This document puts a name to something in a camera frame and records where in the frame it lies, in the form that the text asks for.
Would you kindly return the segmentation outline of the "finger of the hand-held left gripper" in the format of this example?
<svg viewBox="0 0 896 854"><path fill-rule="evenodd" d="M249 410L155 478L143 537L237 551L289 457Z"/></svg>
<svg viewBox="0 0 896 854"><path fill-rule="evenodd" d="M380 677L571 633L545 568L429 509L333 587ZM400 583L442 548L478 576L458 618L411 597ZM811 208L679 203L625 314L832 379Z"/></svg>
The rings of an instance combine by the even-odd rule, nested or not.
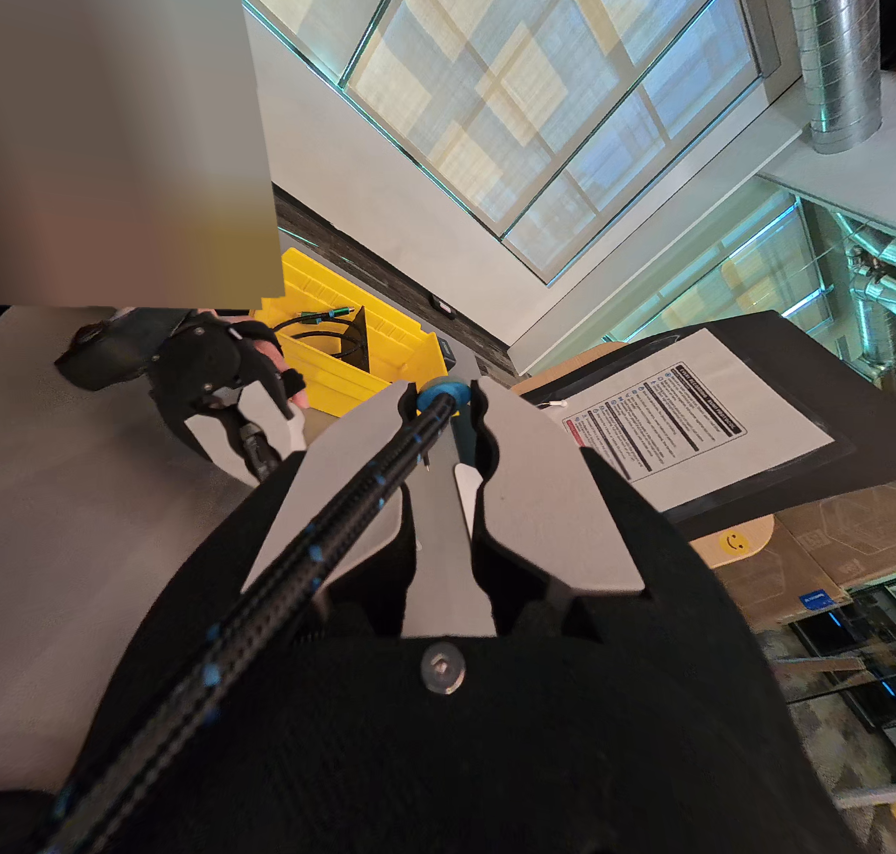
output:
<svg viewBox="0 0 896 854"><path fill-rule="evenodd" d="M266 443L281 459L304 453L305 415L290 400L286 412L275 402L261 381L244 386L239 395L239 412L244 420L257 427Z"/></svg>
<svg viewBox="0 0 896 854"><path fill-rule="evenodd" d="M255 489L260 485L247 466L244 444L262 429L248 421L237 408L211 409L185 419L185 427L204 454L232 478Z"/></svg>

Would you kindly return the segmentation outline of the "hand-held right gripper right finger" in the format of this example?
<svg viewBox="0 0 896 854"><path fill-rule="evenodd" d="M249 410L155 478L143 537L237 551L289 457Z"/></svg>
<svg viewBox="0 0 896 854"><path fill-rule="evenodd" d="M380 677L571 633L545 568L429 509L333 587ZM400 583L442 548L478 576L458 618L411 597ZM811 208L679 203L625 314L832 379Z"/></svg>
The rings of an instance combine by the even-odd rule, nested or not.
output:
<svg viewBox="0 0 896 854"><path fill-rule="evenodd" d="M481 483L471 565L498 635L531 603L566 617L577 599L646 589L582 448L544 412L489 378L470 413Z"/></svg>

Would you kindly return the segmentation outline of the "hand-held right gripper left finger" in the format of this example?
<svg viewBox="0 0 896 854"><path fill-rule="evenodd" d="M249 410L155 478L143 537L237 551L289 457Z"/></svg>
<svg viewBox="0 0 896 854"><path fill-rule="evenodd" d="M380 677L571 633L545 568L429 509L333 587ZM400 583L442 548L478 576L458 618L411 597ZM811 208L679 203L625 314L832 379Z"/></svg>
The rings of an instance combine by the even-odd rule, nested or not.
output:
<svg viewBox="0 0 896 854"><path fill-rule="evenodd" d="M283 549L414 417L417 389L392 383L318 433L308 445L246 579L248 592ZM322 583L298 635L399 635L417 542L407 490L397 490Z"/></svg>

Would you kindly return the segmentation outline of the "yellow plastic bin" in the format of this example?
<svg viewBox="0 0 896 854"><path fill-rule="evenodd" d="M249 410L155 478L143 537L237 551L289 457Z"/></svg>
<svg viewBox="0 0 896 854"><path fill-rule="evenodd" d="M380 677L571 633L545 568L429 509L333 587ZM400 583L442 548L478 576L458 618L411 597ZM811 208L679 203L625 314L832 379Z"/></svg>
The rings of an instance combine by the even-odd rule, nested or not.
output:
<svg viewBox="0 0 896 854"><path fill-rule="evenodd" d="M253 316L272 328L289 367L307 383L312 408L334 417L396 381L417 387L447 376L434 333L295 248L282 256L285 294ZM364 306L369 374L340 359L345 319Z"/></svg>

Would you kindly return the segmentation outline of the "person's left hand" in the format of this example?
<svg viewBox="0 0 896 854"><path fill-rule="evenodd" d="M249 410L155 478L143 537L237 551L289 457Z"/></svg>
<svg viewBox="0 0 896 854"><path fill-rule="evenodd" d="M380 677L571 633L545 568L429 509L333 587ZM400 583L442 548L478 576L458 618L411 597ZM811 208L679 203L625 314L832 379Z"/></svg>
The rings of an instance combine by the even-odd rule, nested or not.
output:
<svg viewBox="0 0 896 854"><path fill-rule="evenodd" d="M284 356L276 347L271 346L265 352L277 370L287 399L300 410L310 408L304 376L288 366Z"/></svg>

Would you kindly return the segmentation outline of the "white board stand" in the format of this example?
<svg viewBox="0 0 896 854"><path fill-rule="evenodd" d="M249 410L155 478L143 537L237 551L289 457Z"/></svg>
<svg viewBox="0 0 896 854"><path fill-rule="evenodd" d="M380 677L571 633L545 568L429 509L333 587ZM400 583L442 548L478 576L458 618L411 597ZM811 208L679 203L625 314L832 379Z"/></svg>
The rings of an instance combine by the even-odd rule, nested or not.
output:
<svg viewBox="0 0 896 854"><path fill-rule="evenodd" d="M476 510L476 496L477 491L483 483L483 479L474 466L463 462L459 462L454 466L454 479L467 532L468 535L472 537Z"/></svg>

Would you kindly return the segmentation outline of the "black bin divider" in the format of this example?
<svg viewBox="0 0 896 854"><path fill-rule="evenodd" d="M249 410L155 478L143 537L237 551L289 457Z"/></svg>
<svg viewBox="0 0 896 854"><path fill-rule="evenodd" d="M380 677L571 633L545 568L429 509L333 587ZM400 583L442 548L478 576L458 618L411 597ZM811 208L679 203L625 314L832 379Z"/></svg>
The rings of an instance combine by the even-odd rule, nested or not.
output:
<svg viewBox="0 0 896 854"><path fill-rule="evenodd" d="M344 324L346 328L342 334L340 359L344 364L369 374L370 348L364 306L353 313L351 320L345 319Z"/></svg>

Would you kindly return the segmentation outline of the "wooden instruction board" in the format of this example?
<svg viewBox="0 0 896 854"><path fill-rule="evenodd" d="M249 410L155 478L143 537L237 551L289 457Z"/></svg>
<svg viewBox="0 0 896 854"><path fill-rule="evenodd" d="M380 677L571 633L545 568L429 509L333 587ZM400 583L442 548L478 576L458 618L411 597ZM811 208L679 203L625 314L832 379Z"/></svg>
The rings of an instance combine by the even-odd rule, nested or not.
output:
<svg viewBox="0 0 896 854"><path fill-rule="evenodd" d="M894 477L894 403L773 311L621 346L524 392L636 494L642 545L684 539Z"/></svg>

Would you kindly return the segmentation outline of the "flat cardboard box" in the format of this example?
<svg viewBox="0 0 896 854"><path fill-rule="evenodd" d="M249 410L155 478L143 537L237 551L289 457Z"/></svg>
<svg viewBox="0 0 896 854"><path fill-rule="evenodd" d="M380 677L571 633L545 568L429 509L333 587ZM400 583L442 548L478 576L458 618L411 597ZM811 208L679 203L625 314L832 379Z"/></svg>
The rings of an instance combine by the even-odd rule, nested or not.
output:
<svg viewBox="0 0 896 854"><path fill-rule="evenodd" d="M714 571L757 633L894 578L894 482L785 510L774 522L762 549Z"/></svg>

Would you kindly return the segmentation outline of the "narrow blind-covered window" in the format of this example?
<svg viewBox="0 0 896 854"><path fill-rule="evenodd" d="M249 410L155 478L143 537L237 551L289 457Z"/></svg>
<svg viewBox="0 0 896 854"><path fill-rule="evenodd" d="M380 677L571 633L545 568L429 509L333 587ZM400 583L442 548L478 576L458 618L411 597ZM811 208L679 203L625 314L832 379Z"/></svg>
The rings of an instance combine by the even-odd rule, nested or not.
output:
<svg viewBox="0 0 896 854"><path fill-rule="evenodd" d="M777 192L655 288L600 341L631 343L686 325L768 310L814 336L834 321L832 293L803 200Z"/></svg>

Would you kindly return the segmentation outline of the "large blind-covered window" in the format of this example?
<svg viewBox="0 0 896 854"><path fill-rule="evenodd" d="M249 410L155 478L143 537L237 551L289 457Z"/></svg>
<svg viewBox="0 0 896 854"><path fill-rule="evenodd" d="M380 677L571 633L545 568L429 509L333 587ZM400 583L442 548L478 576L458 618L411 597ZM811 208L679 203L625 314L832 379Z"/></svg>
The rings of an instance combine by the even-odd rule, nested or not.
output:
<svg viewBox="0 0 896 854"><path fill-rule="evenodd" d="M743 0L243 0L549 286L760 78Z"/></svg>

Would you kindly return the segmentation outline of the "silver ventilation duct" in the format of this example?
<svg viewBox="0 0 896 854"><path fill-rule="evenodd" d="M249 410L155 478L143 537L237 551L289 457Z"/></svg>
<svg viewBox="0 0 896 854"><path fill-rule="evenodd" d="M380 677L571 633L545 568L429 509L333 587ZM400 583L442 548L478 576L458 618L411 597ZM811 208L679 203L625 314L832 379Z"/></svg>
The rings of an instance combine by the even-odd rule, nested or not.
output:
<svg viewBox="0 0 896 854"><path fill-rule="evenodd" d="M882 124L879 0L790 0L813 149L843 154Z"/></svg>

